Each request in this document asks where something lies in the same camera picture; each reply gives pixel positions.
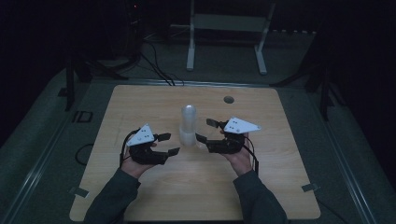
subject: floor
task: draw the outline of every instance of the floor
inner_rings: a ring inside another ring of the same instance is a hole
[[[183,29],[175,31],[170,41],[150,35],[147,40],[152,46],[145,44],[142,52],[153,63],[156,52],[158,65],[177,85],[242,88],[269,88],[294,74],[314,37],[270,33],[263,51],[268,74],[261,76],[247,41],[209,43],[205,35],[197,41],[194,70],[187,72],[185,36]],[[89,158],[91,148],[84,146],[94,142],[116,85],[166,85],[150,69],[148,62],[140,60],[137,66],[120,71],[129,80],[114,80],[92,70],[95,75],[90,84],[76,81],[76,101],[68,112],[64,111],[65,98],[58,96],[65,85],[65,71],[54,77],[0,150],[3,223],[74,223],[68,213],[75,195],[69,190],[78,186],[85,169],[75,155],[82,148],[78,159]],[[305,82],[303,77],[276,89],[310,181],[318,185],[315,194],[321,216],[290,222],[396,223],[395,192],[359,124],[333,96],[330,120],[324,121],[318,112],[319,91],[307,93]],[[73,122],[76,111],[91,111],[92,121]]]

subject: wearable hand device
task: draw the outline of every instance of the wearable hand device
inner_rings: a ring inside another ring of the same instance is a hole
[[[208,140],[205,136],[196,133],[195,137],[198,142],[205,144],[210,153],[234,154],[242,148],[246,149],[253,157],[254,170],[257,174],[259,173],[259,161],[254,154],[254,146],[250,139],[244,136],[244,133],[258,131],[262,127],[235,117],[225,122],[206,119],[206,124],[214,128],[220,127],[223,130],[224,139]],[[246,139],[251,144],[252,150],[245,146]]]
[[[158,142],[166,141],[169,140],[170,137],[170,133],[152,134],[148,124],[140,129],[130,132],[125,137],[122,145],[120,167],[122,166],[122,162],[129,158],[123,158],[125,146],[128,147],[131,159],[139,164],[164,165],[169,157],[176,156],[178,154],[180,147],[169,149],[167,152],[159,152],[153,151],[151,146],[157,140]]]

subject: sleeve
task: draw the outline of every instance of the sleeve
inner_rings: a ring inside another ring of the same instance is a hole
[[[239,195],[245,223],[288,223],[279,201],[253,170],[236,178],[233,184]]]
[[[126,207],[136,198],[139,186],[136,178],[118,169],[93,200],[84,223],[108,224],[123,218]]]

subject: person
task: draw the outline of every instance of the person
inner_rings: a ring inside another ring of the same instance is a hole
[[[275,195],[264,186],[253,171],[247,150],[234,154],[222,154],[237,174],[233,181],[239,195],[244,222],[288,223],[282,206]],[[154,165],[142,165],[124,160],[121,168],[106,183],[93,200],[84,218],[85,224],[122,223],[127,206],[136,198],[140,186],[139,177]]]

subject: wooden tabletop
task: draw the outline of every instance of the wooden tabletop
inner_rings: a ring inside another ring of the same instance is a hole
[[[233,97],[234,102],[226,104],[225,96]],[[231,165],[219,154],[180,144],[178,126],[184,105],[195,105],[201,127],[206,118],[226,121],[231,117],[262,126],[260,131],[249,134],[260,161],[262,182],[278,198],[289,219],[320,216],[314,192],[302,190],[309,180],[276,90],[117,86],[80,183],[80,188],[90,194],[87,198],[76,196],[70,211],[72,220],[83,220],[94,197],[117,170],[125,136],[146,123],[153,133],[172,134],[154,150],[180,147],[180,151],[165,165],[142,175],[137,199],[126,210],[125,219],[242,219]]]

